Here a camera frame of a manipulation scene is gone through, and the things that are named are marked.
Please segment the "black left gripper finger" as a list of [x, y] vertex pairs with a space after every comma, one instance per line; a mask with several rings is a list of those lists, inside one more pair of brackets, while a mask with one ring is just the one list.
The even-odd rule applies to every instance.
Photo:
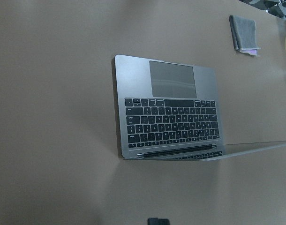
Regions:
[[169, 225], [169, 219], [152, 217], [147, 220], [148, 225]]

